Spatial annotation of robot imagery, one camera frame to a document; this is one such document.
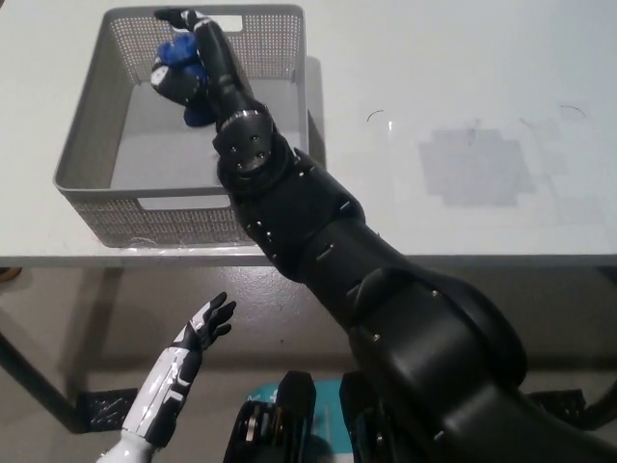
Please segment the white and black left hand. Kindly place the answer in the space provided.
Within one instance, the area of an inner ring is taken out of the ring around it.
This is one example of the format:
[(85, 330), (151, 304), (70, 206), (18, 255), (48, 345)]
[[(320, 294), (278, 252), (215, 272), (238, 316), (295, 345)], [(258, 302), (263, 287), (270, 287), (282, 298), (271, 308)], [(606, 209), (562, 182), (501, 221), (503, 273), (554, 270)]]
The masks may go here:
[(169, 444), (177, 418), (200, 371), (203, 353), (231, 330), (236, 303), (223, 291), (205, 303), (166, 347), (123, 422), (122, 432), (157, 449)]

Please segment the black and white right hand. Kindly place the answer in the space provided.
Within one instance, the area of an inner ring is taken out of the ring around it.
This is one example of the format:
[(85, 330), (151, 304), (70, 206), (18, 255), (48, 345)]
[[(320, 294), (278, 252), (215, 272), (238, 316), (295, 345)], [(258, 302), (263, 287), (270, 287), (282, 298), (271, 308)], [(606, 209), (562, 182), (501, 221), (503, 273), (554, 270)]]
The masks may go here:
[(176, 35), (159, 45), (150, 85), (184, 108), (187, 125), (221, 124), (237, 112), (259, 108), (226, 33), (212, 17), (188, 8), (153, 15)]

